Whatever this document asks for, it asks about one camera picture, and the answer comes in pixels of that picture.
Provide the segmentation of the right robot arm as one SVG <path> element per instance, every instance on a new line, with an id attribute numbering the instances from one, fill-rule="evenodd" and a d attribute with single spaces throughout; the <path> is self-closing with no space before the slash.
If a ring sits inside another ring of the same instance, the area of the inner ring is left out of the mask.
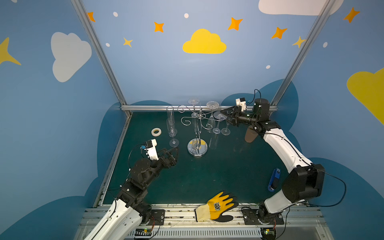
<path id="1" fill-rule="evenodd" d="M 286 137 L 280 125 L 270 120 L 268 100 L 255 99 L 251 112 L 247 112 L 247 107 L 245 99 L 240 98 L 235 106 L 220 112 L 227 116 L 227 121 L 233 126 L 245 124 L 252 127 L 277 153 L 289 173 L 281 190 L 260 203 L 258 220 L 266 225 L 279 217 L 283 210 L 319 197 L 327 172 L 322 165 L 306 158 Z"/>

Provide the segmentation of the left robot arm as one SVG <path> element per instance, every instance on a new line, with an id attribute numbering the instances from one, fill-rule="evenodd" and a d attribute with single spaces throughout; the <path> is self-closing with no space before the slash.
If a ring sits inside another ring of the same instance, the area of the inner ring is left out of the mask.
<path id="1" fill-rule="evenodd" d="M 148 187 L 163 169 L 177 164 L 179 148 L 162 149 L 157 154 L 158 160 L 142 158 L 136 161 L 114 203 L 86 240 L 123 240 L 140 224 L 149 221 L 152 207 L 143 202 Z"/>

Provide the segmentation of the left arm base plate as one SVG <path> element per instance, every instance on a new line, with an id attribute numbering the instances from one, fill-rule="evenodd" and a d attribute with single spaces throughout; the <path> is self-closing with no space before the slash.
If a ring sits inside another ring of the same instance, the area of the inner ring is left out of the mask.
<path id="1" fill-rule="evenodd" d="M 146 226 L 163 226 L 165 222 L 165 210 L 152 209 L 148 220 L 145 222 Z"/>

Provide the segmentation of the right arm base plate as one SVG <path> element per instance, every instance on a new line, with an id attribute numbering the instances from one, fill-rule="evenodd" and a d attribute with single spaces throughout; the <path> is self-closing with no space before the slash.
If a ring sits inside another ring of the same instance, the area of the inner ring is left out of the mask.
<path id="1" fill-rule="evenodd" d="M 282 213 L 270 214 L 264 210 L 241 208 L 245 225 L 284 225 Z"/>

